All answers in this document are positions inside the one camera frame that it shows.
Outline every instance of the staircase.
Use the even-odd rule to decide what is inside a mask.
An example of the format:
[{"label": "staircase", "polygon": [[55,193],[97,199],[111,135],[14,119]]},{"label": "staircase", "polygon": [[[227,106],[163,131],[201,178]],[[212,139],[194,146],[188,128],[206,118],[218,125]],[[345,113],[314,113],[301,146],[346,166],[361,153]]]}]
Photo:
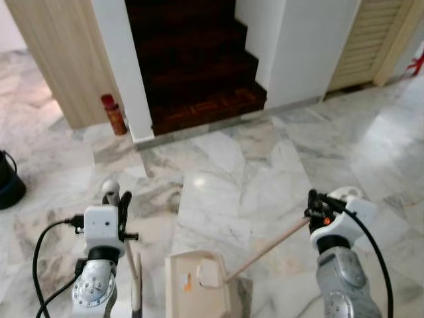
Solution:
[{"label": "staircase", "polygon": [[125,2],[155,135],[264,108],[235,0]]}]

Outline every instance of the marble floor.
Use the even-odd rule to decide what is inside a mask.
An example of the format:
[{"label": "marble floor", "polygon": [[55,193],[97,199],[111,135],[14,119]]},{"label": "marble floor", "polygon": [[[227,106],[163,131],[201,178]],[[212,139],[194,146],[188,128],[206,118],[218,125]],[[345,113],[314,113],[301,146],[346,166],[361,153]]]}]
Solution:
[{"label": "marble floor", "polygon": [[[370,230],[388,264],[395,317],[424,317],[423,87],[422,76],[406,79],[137,151],[108,124],[69,129],[30,55],[0,55],[0,146],[28,187],[19,204],[0,211],[0,317],[35,316],[38,235],[99,203],[107,178],[133,194],[128,228],[140,233],[133,248],[142,255],[146,318],[165,317],[167,255],[214,250],[231,272],[303,215],[311,187],[345,185],[379,207]],[[363,237],[354,248],[385,317],[376,257]],[[45,295],[73,276],[81,255],[73,229],[48,233],[38,265]],[[245,317],[323,317],[316,258],[304,228],[243,273]],[[130,317],[125,259],[117,283],[113,317]],[[50,306],[52,318],[70,310],[69,291]]]}]

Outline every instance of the louvered door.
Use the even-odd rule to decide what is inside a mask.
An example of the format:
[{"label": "louvered door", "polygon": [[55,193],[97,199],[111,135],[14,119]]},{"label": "louvered door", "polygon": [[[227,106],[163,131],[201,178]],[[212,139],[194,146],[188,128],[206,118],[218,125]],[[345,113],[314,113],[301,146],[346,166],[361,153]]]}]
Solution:
[{"label": "louvered door", "polygon": [[413,0],[363,0],[329,91],[374,79]]}]

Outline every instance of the wooden stair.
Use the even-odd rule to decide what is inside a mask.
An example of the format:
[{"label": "wooden stair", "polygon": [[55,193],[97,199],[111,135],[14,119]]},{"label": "wooden stair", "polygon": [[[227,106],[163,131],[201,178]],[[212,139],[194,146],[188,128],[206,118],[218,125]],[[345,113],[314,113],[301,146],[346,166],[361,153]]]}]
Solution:
[{"label": "wooden stair", "polygon": [[126,0],[154,134],[264,108],[234,0]]}]

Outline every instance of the white wall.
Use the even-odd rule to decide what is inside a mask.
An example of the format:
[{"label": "white wall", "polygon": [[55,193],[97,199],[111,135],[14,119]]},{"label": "white wall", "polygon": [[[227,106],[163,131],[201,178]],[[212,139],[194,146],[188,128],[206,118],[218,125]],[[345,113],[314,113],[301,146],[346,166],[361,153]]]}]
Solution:
[{"label": "white wall", "polygon": [[237,0],[235,17],[248,26],[246,49],[259,58],[256,81],[270,85],[286,0]]},{"label": "white wall", "polygon": [[0,0],[0,52],[24,50],[27,44],[19,32],[4,0]]},{"label": "white wall", "polygon": [[134,142],[154,138],[124,0],[91,0]]},{"label": "white wall", "polygon": [[399,61],[393,70],[393,77],[397,78],[402,76],[408,65],[412,64],[412,58],[420,57],[423,53],[423,41],[424,41],[424,18],[421,19],[417,26],[417,30],[409,40],[405,51],[401,55]]},{"label": "white wall", "polygon": [[322,97],[359,0],[287,0],[265,108]]}]

